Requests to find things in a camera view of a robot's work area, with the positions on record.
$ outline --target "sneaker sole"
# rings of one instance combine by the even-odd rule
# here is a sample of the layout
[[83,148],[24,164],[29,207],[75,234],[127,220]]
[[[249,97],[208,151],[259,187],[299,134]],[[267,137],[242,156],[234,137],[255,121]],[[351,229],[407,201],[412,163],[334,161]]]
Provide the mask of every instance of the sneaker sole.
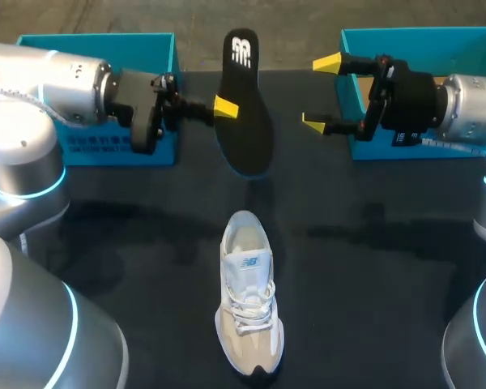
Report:
[[[225,344],[222,341],[221,334],[220,334],[220,308],[218,308],[218,310],[216,311],[216,314],[214,315],[214,321],[215,321],[215,325],[216,325],[216,333],[218,334],[218,340],[220,341],[221,348],[224,350],[225,356],[227,357],[227,359],[230,362],[230,364],[232,365],[232,367],[239,374],[242,374],[242,375],[245,375],[246,376],[247,374],[241,372],[241,370],[239,370],[237,368],[236,364],[232,361],[231,357],[227,353],[227,350],[225,349]],[[283,322],[281,322],[281,319],[279,319],[279,338],[281,339],[281,350],[280,350],[279,359],[277,360],[277,364],[274,366],[274,369],[269,374],[274,373],[275,369],[277,369],[277,366],[281,362],[281,358],[283,357],[283,350],[284,350],[284,327],[283,327]]]

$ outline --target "shoelace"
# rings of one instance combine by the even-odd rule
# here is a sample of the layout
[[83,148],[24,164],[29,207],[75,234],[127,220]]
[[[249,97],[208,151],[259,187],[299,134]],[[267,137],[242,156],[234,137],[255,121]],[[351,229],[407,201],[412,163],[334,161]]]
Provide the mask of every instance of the shoelace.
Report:
[[[266,292],[244,293],[242,300],[237,299],[228,288],[228,295],[231,300],[232,316],[236,320],[236,332],[243,335],[250,331],[260,331],[270,328],[271,323],[271,303],[275,295],[274,281],[270,281],[266,287]],[[247,297],[256,296],[260,302],[246,302]]]

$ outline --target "cable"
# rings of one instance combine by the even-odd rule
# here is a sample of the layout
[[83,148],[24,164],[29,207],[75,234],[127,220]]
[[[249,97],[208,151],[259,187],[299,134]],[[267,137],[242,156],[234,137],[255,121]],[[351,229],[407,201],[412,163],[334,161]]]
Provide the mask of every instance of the cable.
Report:
[[422,138],[421,144],[430,147],[449,148],[452,150],[458,150],[460,152],[470,152],[476,156],[483,156],[486,158],[486,150],[480,150],[478,148],[469,147],[460,143],[442,142],[441,140]]
[[27,237],[25,236],[25,233],[21,233],[19,235],[19,242],[20,242],[20,245],[22,246],[22,253],[29,256],[29,249],[28,249],[28,246],[27,246]]
[[74,128],[85,128],[86,127],[83,124],[78,124],[78,123],[74,123],[74,122],[70,122],[70,121],[66,120],[62,115],[60,115],[55,110],[50,108],[43,101],[35,98],[34,96],[28,95],[27,93],[22,93],[20,91],[15,91],[15,90],[12,90],[12,89],[0,88],[0,96],[5,96],[5,97],[8,97],[12,100],[20,100],[20,101],[23,101],[25,103],[32,104],[32,105],[36,106],[37,108],[45,111],[50,117],[60,121],[65,126],[74,127]]

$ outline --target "sneaker tongue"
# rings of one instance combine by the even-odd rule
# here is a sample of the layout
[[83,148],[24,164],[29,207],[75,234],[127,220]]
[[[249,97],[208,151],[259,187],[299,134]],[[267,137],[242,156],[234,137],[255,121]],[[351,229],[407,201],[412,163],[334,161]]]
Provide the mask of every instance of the sneaker tongue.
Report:
[[234,250],[225,255],[224,270],[228,287],[240,298],[243,292],[253,294],[257,291],[266,292],[268,278],[270,276],[271,253],[269,250]]

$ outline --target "blue box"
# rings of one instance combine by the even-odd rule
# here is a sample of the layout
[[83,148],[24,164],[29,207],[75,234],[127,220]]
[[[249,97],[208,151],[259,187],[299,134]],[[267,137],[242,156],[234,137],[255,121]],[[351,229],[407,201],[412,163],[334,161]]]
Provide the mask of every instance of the blue box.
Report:
[[[434,76],[486,76],[486,27],[342,30],[340,51],[369,58],[387,54],[395,59],[407,61],[413,71],[424,71]],[[357,77],[336,77],[335,83],[342,117],[348,120],[362,120],[365,117],[365,105]],[[423,136],[433,139],[434,133],[428,130]],[[371,142],[355,141],[350,137],[353,159],[397,160],[478,156],[471,152],[424,145],[391,147],[393,137],[392,130],[383,130],[380,126]],[[485,150],[482,147],[468,147]]]
[[[164,34],[78,34],[23,35],[17,45],[101,58],[113,71],[121,68],[147,73],[172,72],[180,83],[175,36]],[[162,166],[172,165],[177,149],[177,133],[165,131],[152,156],[134,154],[130,132],[115,122],[84,130],[56,122],[63,160],[70,166]]]

